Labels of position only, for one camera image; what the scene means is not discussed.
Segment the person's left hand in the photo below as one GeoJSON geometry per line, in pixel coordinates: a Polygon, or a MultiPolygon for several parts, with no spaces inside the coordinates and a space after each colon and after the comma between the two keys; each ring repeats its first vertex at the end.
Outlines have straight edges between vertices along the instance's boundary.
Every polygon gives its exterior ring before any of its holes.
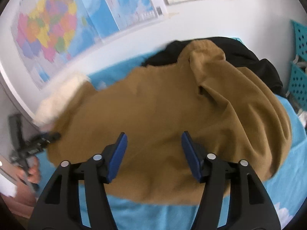
{"type": "Polygon", "coordinates": [[[28,169],[28,175],[24,172],[24,170],[20,167],[17,167],[17,177],[25,181],[25,178],[30,183],[39,184],[41,180],[41,172],[40,172],[40,162],[36,156],[30,158],[32,166],[28,169]]]}

